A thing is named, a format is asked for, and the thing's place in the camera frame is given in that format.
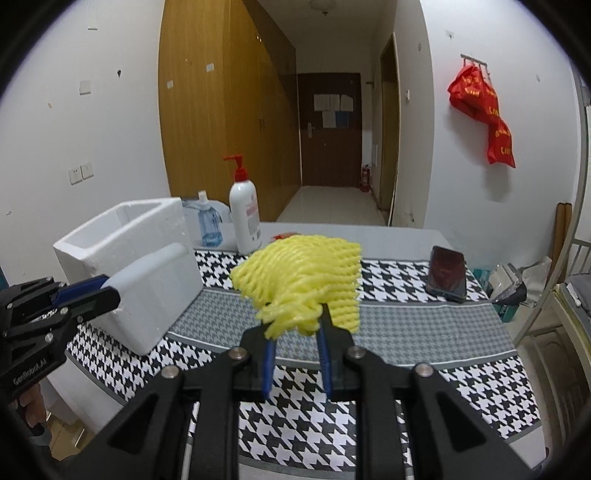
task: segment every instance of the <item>fire extinguisher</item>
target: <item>fire extinguisher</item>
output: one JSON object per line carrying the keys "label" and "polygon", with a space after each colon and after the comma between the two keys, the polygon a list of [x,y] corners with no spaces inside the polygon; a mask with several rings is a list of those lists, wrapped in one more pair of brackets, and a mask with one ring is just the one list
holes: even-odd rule
{"label": "fire extinguisher", "polygon": [[370,188],[370,184],[371,184],[371,170],[369,169],[369,166],[365,165],[361,169],[361,186],[359,187],[359,189],[362,192],[368,192],[369,188]]}

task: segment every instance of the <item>tiled floor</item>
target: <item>tiled floor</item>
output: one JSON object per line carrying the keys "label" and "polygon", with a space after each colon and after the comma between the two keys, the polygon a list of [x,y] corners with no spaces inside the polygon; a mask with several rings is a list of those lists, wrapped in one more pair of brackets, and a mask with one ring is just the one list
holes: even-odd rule
{"label": "tiled floor", "polygon": [[310,186],[298,190],[277,221],[385,225],[371,193],[356,188]]}

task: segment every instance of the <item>white soap pump bottle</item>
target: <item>white soap pump bottle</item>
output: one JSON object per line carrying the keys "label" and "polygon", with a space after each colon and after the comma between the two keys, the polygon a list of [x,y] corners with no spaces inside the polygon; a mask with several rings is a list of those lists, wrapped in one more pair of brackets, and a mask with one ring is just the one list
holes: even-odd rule
{"label": "white soap pump bottle", "polygon": [[261,246],[261,221],[259,219],[256,188],[248,180],[248,172],[242,166],[242,155],[231,155],[224,160],[235,160],[234,185],[230,189],[230,210],[236,233],[238,251],[248,255]]}

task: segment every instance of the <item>person's hand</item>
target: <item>person's hand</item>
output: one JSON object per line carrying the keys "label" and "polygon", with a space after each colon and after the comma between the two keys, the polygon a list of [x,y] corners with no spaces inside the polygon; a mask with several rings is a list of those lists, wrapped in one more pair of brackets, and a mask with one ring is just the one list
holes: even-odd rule
{"label": "person's hand", "polygon": [[41,386],[33,385],[29,390],[18,397],[18,401],[25,409],[25,419],[30,427],[44,422],[46,418],[45,403],[41,395]]}

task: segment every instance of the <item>paper notice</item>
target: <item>paper notice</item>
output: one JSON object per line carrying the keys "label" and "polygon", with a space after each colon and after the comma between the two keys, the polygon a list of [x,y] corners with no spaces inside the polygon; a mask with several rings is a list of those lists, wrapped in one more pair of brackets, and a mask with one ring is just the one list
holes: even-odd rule
{"label": "paper notice", "polygon": [[329,97],[329,107],[327,110],[338,112],[340,110],[340,95],[338,93],[331,93]]}
{"label": "paper notice", "polygon": [[324,110],[329,109],[329,96],[328,95],[320,95],[318,93],[314,94],[314,111],[315,112],[323,112]]}
{"label": "paper notice", "polygon": [[352,112],[355,109],[353,97],[350,97],[349,95],[341,95],[340,109],[343,112]]}
{"label": "paper notice", "polygon": [[335,112],[336,128],[349,128],[349,112]]}
{"label": "paper notice", "polygon": [[322,112],[322,128],[336,128],[336,112]]}

